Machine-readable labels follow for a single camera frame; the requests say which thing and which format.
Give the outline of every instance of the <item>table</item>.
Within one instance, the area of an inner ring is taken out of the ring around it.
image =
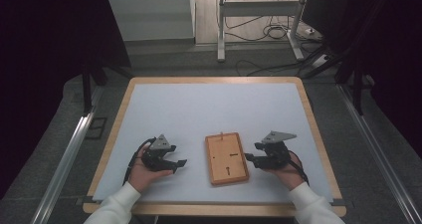
[[[296,33],[305,4],[306,0],[273,2],[225,2],[225,0],[220,0],[219,21],[223,21],[226,17],[294,16],[292,28],[286,31],[286,35],[296,60],[303,61],[304,54],[296,39]],[[217,60],[219,62],[224,62],[226,59],[224,37],[224,26],[219,26],[217,42]]]
[[[311,110],[302,81],[298,78],[134,78],[130,81],[122,100],[117,117],[113,124],[109,138],[105,145],[103,156],[87,196],[94,196],[101,177],[103,176],[111,151],[117,139],[117,134],[123,122],[131,94],[136,84],[279,84],[293,83],[297,86],[307,120],[310,124],[312,136],[316,142],[316,150],[325,171],[329,188],[331,190],[334,212],[345,215],[345,205],[342,203],[341,193],[335,180],[329,159],[327,157],[317,123]],[[98,203],[85,202],[84,210],[88,213],[99,208]],[[290,217],[295,215],[293,204],[231,204],[231,203],[147,203],[136,204],[132,209],[133,214],[142,215],[189,215],[189,216],[264,216],[264,217]]]
[[[361,95],[361,89],[362,89],[362,71],[361,71],[360,64],[357,62],[359,59],[356,59],[356,57],[359,56],[358,50],[361,48],[362,41],[363,39],[365,39],[368,33],[368,29],[372,26],[373,20],[378,15],[385,1],[386,0],[374,0],[374,5],[370,7],[370,10],[368,14],[365,16],[362,26],[358,29],[357,35],[351,39],[352,41],[350,42],[348,49],[346,49],[344,52],[342,52],[339,55],[335,55],[332,59],[324,62],[321,66],[311,70],[310,72],[304,75],[301,75],[301,78],[308,79],[344,61],[335,75],[335,81],[337,83],[344,84],[350,78],[351,74],[355,73],[355,75],[353,76],[353,82],[355,83],[356,89],[354,89],[353,91],[353,104],[360,114],[362,114],[362,110],[360,106],[360,95]],[[296,16],[295,16],[294,26],[291,30],[288,31],[288,34],[287,34],[289,41],[291,43],[292,49],[294,51],[294,54],[298,61],[302,61],[304,59],[300,46],[297,40],[295,39],[296,29],[299,23],[299,19],[297,18],[299,18],[300,15],[302,14],[304,3],[305,3],[305,0],[300,0],[299,3],[297,4],[298,9],[297,9],[297,13],[295,14]],[[223,8],[224,7],[223,5],[224,3],[222,3],[222,0],[220,0],[219,7]],[[291,9],[287,9],[286,7],[291,7],[291,4],[283,4],[283,5],[279,4],[275,6],[276,9],[285,8],[283,10],[291,10]],[[285,15],[294,14],[293,11],[282,11],[281,13]],[[224,15],[223,12],[220,12],[219,14],[220,20],[222,20],[222,18],[225,16],[226,15]],[[219,62],[225,61],[224,31],[222,28],[223,27],[221,26],[218,32],[217,61]],[[120,69],[117,69],[117,70],[120,73],[123,73],[124,76],[130,77],[130,74],[127,74]],[[86,97],[89,96],[88,89],[85,89],[85,94],[86,94]],[[85,106],[86,106],[86,112],[87,112],[89,108],[91,107],[89,99],[86,100]]]

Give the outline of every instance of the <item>white cloth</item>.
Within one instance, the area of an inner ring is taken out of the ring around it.
[[[130,209],[139,197],[140,193],[127,182],[117,193],[106,198],[85,223],[127,224],[131,218]]]
[[[301,224],[344,223],[324,197],[316,195],[304,182],[289,193],[297,209],[296,219]]]
[[[306,183],[289,193],[296,206],[296,218],[301,224],[344,223],[324,197],[316,195]],[[126,224],[130,221],[130,209],[140,197],[128,182],[117,193],[103,201],[101,207],[85,222],[86,224]]]

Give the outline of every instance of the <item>wooden block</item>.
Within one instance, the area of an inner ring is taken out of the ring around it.
[[[239,133],[220,133],[205,137],[211,184],[227,184],[249,179]]]

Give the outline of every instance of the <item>black cable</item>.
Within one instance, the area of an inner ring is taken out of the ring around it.
[[[251,72],[251,73],[247,74],[246,77],[250,77],[250,76],[252,76],[254,74],[257,74],[257,73],[260,73],[260,72],[263,72],[263,71],[267,71],[267,72],[271,72],[271,73],[278,73],[278,72],[281,72],[281,71],[298,68],[298,71],[295,74],[295,76],[296,77],[299,77],[300,74],[301,74],[301,70],[304,67],[307,67],[309,65],[308,62],[309,61],[312,61],[313,58],[316,55],[320,54],[322,51],[324,51],[325,48],[326,48],[326,45],[323,44],[322,46],[320,46],[319,48],[317,48],[315,51],[313,51],[312,53],[310,53],[307,56],[306,59],[304,59],[303,61],[297,62],[297,63],[286,64],[286,65],[276,65],[276,66],[272,66],[272,67],[269,67],[269,68],[263,68],[263,67],[260,67],[260,66],[258,66],[257,64],[255,64],[253,62],[250,62],[250,61],[247,61],[247,60],[240,60],[240,61],[238,61],[236,63],[235,68],[236,68],[236,72],[237,72],[237,74],[238,74],[239,77],[241,77],[241,74],[239,72],[239,64],[242,63],[242,62],[251,64],[254,67],[258,68],[257,71],[254,71],[254,72]]]
[[[134,165],[134,161],[136,160],[136,158],[137,158],[137,154],[140,152],[140,150],[147,144],[147,143],[153,143],[153,142],[155,142],[156,141],[156,138],[154,137],[154,138],[150,138],[150,139],[148,139],[147,141],[145,141],[145,142],[143,142],[141,145],[140,145],[140,147],[137,149],[137,151],[133,154],[133,156],[132,156],[132,158],[131,158],[131,160],[130,160],[130,162],[129,162],[129,165],[127,166],[127,170],[126,170],[126,174],[124,175],[124,180],[123,180],[123,185],[124,185],[124,183],[125,182],[127,182],[128,180],[129,180],[129,176],[130,176],[130,172],[131,172],[131,169],[133,168],[133,165]]]
[[[245,25],[245,24],[248,24],[248,23],[250,23],[250,22],[256,21],[256,20],[258,20],[258,19],[260,19],[260,18],[263,18],[263,17],[264,17],[264,16],[256,17],[256,18],[254,18],[254,19],[251,19],[251,20],[249,20],[249,21],[246,21],[246,22],[244,22],[244,23],[238,24],[238,25],[233,26],[233,27],[230,27],[229,25],[227,25],[227,17],[224,17],[224,22],[225,22],[225,24],[226,24],[226,27],[227,27],[227,28],[229,28],[229,29],[233,29],[233,28],[237,28],[237,27],[243,26],[243,25]]]
[[[288,30],[285,28],[284,25],[273,24],[273,18],[274,18],[274,16],[271,16],[270,21],[269,21],[269,25],[267,25],[266,27],[264,27],[264,29],[263,29],[264,35],[268,35],[269,37],[271,37],[273,39],[282,39],[282,38],[286,37]],[[283,30],[285,33],[283,34],[282,37],[273,37],[270,34],[271,31],[273,31],[273,30]]]
[[[302,179],[308,184],[308,185],[310,185],[310,181],[308,180],[308,176],[305,174],[305,171],[304,171],[304,167],[302,166],[302,162],[301,162],[301,160],[299,159],[299,157],[298,157],[298,155],[297,154],[295,154],[294,152],[292,152],[292,151],[290,151],[289,150],[289,152],[291,152],[295,157],[297,157],[298,158],[298,161],[299,161],[299,163],[300,163],[300,165],[301,166],[299,166],[299,165],[297,165],[295,162],[293,162],[291,159],[288,161],[288,163],[292,166],[292,167],[294,167],[295,168],[295,170],[301,175],[301,177],[302,177]]]
[[[242,40],[245,40],[245,41],[248,41],[248,42],[256,42],[256,41],[260,41],[260,40],[263,40],[264,38],[266,38],[266,37],[267,37],[267,36],[264,36],[264,37],[257,38],[257,39],[248,39],[248,38],[244,38],[244,37],[238,36],[238,35],[233,34],[233,33],[226,33],[226,32],[225,32],[224,34],[226,34],[226,35],[230,35],[230,36],[233,36],[233,37],[237,37],[237,38],[239,38],[239,39],[242,39]]]

